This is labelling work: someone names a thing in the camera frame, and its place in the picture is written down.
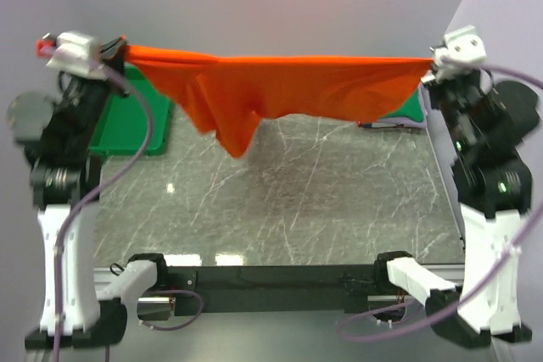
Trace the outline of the orange t shirt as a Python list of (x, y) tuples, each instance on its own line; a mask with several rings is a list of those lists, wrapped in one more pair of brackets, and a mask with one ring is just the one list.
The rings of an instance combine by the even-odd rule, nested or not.
[(131, 45), (126, 55), (201, 133), (234, 158), (259, 123), (289, 114), (373, 122), (400, 108), (429, 71), (428, 58), (217, 57)]

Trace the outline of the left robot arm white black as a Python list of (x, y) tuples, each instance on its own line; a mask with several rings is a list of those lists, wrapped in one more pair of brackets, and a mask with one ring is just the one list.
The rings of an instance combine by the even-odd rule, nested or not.
[(126, 97), (126, 39), (100, 43), (76, 32), (48, 35), (36, 51), (59, 73), (58, 97), (25, 92), (7, 119), (30, 166), (32, 201), (45, 254), (45, 298), (38, 327), (25, 338), (28, 351), (101, 348), (120, 342), (129, 310), (147, 292), (169, 284), (159, 253), (132, 256), (105, 289), (94, 281), (92, 234), (98, 215), (102, 161), (92, 137), (113, 96)]

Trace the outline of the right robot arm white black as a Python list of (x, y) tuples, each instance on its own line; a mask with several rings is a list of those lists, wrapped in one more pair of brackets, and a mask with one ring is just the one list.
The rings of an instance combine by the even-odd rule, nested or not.
[(520, 248), (514, 238), (531, 209), (533, 186), (517, 147), (540, 123), (539, 99), (525, 82), (513, 79), (484, 90), (481, 74), (467, 70), (447, 80), (436, 75), (423, 80), (456, 150), (452, 175), (464, 223), (462, 284), (437, 276), (404, 252), (381, 253), (372, 273), (377, 290), (402, 289), (428, 317), (455, 304), (450, 316), (431, 327), (462, 348), (532, 337), (518, 312)]

